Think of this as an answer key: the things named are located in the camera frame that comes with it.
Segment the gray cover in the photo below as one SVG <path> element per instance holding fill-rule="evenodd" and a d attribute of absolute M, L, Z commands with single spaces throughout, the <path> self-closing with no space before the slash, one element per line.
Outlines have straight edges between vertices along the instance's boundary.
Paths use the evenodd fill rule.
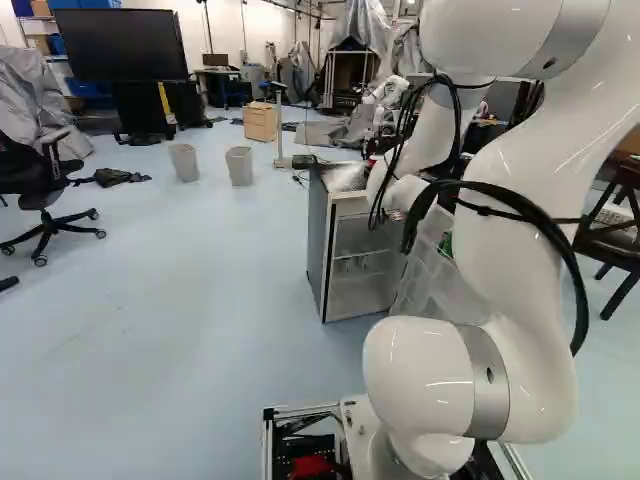
<path fill-rule="evenodd" d="M 42 54 L 33 48 L 0 46 L 0 130 L 13 140 L 39 148 L 38 139 L 71 125 L 73 115 Z M 60 142 L 63 160 L 93 151 L 75 129 Z"/>
<path fill-rule="evenodd" d="M 289 51 L 289 59 L 293 66 L 293 89 L 299 100 L 304 100 L 307 91 L 313 85 L 316 76 L 316 66 L 313 64 L 311 54 L 309 53 L 309 44 L 307 42 L 298 41 Z M 287 94 L 292 103 L 297 103 L 291 99 L 291 88 Z"/>
<path fill-rule="evenodd" d="M 391 26 L 380 0 L 346 0 L 344 14 L 336 20 L 328 48 L 353 37 L 361 45 L 385 58 Z"/>
<path fill-rule="evenodd" d="M 301 122 L 296 130 L 294 143 L 360 149 L 365 133 L 373 127 L 374 114 L 374 105 L 360 104 L 353 109 L 349 118 Z"/>
<path fill-rule="evenodd" d="M 420 51 L 420 24 L 404 24 L 392 34 L 392 41 L 386 56 L 381 58 L 375 84 L 390 75 L 406 77 L 412 73 L 430 73 L 433 68 L 422 57 Z"/>

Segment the cable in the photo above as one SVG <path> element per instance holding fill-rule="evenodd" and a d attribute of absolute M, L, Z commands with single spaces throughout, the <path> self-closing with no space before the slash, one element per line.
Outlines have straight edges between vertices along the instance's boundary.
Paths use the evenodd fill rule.
<path fill-rule="evenodd" d="M 396 124 L 396 144 L 393 147 L 393 156 L 391 161 L 388 164 L 387 172 L 385 177 L 380 184 L 380 188 L 376 193 L 375 199 L 371 206 L 371 210 L 369 212 L 369 230 L 373 231 L 377 228 L 378 225 L 384 223 L 385 213 L 382 208 L 382 200 L 384 198 L 384 194 L 391 182 L 391 179 L 395 177 L 395 169 L 400 161 L 400 156 L 402 154 L 402 149 L 404 148 L 405 142 L 409 139 L 415 125 L 418 121 L 417 117 L 414 117 L 413 112 L 418 104 L 418 101 L 421 98 L 422 93 L 432 85 L 436 83 L 451 85 L 449 91 L 452 92 L 452 100 L 455 112 L 455 120 L 456 120 L 456 134 L 454 137 L 453 145 L 451 146 L 451 152 L 449 154 L 449 159 L 447 159 L 447 163 L 453 157 L 454 151 L 459 151 L 460 147 L 460 123 L 462 118 L 462 110 L 460 107 L 460 100 L 457 96 L 457 91 L 455 91 L 454 84 L 451 79 L 445 75 L 439 75 L 437 72 L 434 72 L 432 78 L 427 80 L 424 85 L 421 85 L 415 88 L 413 91 L 409 91 L 405 101 L 402 104 L 400 109 L 400 115 L 398 116 L 398 121 Z"/>
<path fill-rule="evenodd" d="M 488 183 L 467 182 L 462 180 L 435 181 L 422 191 L 407 215 L 402 240 L 402 251 L 405 254 L 411 251 L 417 236 L 418 223 L 424 219 L 438 193 L 457 191 L 460 188 L 482 193 L 513 208 L 522 216 L 523 221 L 527 221 L 535 226 L 549 241 L 553 249 L 561 256 L 571 274 L 576 294 L 576 324 L 570 345 L 571 353 L 575 356 L 582 348 L 589 332 L 589 302 L 582 274 L 580 273 L 580 267 L 578 266 L 578 260 L 571 243 L 560 227 L 542 208 L 525 196 L 504 187 Z"/>

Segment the blue crate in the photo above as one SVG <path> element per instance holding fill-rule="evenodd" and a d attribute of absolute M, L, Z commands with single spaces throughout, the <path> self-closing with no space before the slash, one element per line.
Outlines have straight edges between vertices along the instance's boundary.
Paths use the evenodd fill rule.
<path fill-rule="evenodd" d="M 80 0 L 47 0 L 49 8 L 80 8 Z"/>
<path fill-rule="evenodd" d="M 73 77 L 65 78 L 74 97 L 87 99 L 111 98 L 111 94 L 96 83 L 81 82 Z"/>
<path fill-rule="evenodd" d="M 121 0 L 79 0 L 80 8 L 120 8 Z"/>
<path fill-rule="evenodd" d="M 33 17 L 30 0 L 11 0 L 16 17 Z"/>
<path fill-rule="evenodd" d="M 51 47 L 51 53 L 53 55 L 67 54 L 67 47 L 65 47 L 62 35 L 59 33 L 49 35 L 49 46 Z"/>

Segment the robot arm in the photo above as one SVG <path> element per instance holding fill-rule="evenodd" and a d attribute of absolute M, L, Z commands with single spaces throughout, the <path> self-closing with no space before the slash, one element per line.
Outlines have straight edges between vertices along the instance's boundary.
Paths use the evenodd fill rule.
<path fill-rule="evenodd" d="M 423 54 L 455 83 L 546 82 L 539 111 L 480 151 L 464 180 L 518 192 L 551 217 L 580 216 L 601 165 L 640 120 L 638 18 L 636 0 L 426 0 Z M 426 185 L 411 174 L 447 157 L 453 113 L 427 100 L 387 204 L 410 204 Z M 368 185 L 374 195 L 386 168 L 378 164 Z M 479 193 L 461 198 L 505 209 Z M 572 240 L 575 226 L 562 229 Z M 530 225 L 461 206 L 453 249 L 464 279 L 500 315 L 480 327 L 390 317 L 370 332 L 363 358 L 371 403 L 398 457 L 429 478 L 455 471 L 448 454 L 466 440 L 459 437 L 549 441 L 577 406 L 558 254 Z"/>

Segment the gray trash can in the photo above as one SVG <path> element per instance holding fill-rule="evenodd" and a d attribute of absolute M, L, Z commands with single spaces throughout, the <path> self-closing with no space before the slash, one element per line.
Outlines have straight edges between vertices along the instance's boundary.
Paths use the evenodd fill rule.
<path fill-rule="evenodd" d="M 253 162 L 251 147 L 233 147 L 227 152 L 227 167 L 231 185 L 246 187 L 253 183 Z"/>
<path fill-rule="evenodd" d="M 191 145 L 184 143 L 169 145 L 169 155 L 176 169 L 176 175 L 184 183 L 195 182 L 200 178 L 198 156 L 196 149 Z"/>

